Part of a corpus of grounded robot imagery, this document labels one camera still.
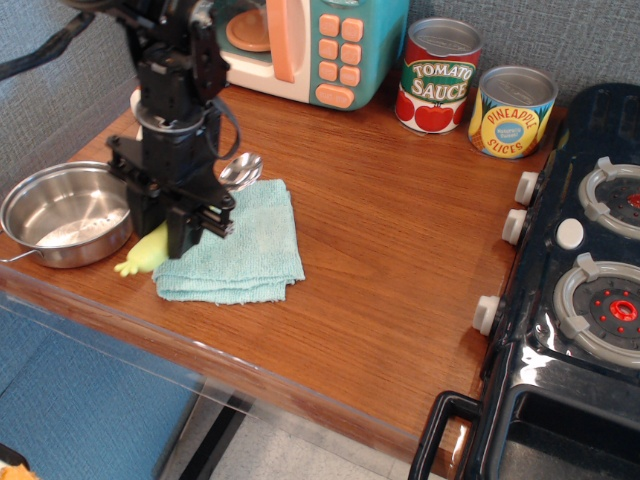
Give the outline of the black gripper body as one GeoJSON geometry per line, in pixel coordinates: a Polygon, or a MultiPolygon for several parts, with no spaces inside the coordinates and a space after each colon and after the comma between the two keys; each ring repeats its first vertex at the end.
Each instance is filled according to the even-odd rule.
{"type": "Polygon", "coordinates": [[[128,184],[158,189],[166,215],[173,206],[198,212],[202,233],[229,235],[236,202],[219,183],[214,165],[236,150],[231,146],[223,153],[219,145],[222,119],[234,122],[233,116],[221,109],[206,109],[186,122],[166,122],[146,110],[137,115],[143,130],[140,141],[124,136],[107,140],[110,170],[126,182],[126,193],[128,184]]]}

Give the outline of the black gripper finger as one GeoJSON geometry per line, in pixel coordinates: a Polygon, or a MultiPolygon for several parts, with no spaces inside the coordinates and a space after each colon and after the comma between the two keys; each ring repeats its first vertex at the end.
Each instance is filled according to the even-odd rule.
{"type": "Polygon", "coordinates": [[[165,220],[166,212],[158,189],[147,190],[128,184],[126,198],[137,235],[151,233],[165,220]]]}
{"type": "Polygon", "coordinates": [[[170,259],[180,259],[200,242],[203,227],[198,212],[173,206],[167,211],[168,254],[170,259]]]}

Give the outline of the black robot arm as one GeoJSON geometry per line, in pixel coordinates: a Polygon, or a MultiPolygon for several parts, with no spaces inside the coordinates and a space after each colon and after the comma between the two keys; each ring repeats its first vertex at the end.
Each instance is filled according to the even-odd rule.
{"type": "Polygon", "coordinates": [[[134,116],[139,140],[112,136],[109,163],[127,185],[138,236],[168,229],[168,255],[180,258],[203,231],[231,229],[235,201],[214,173],[237,151],[219,147],[221,119],[231,114],[219,93],[227,86],[212,1],[71,1],[87,14],[103,13],[125,29],[140,88],[134,116]]]}

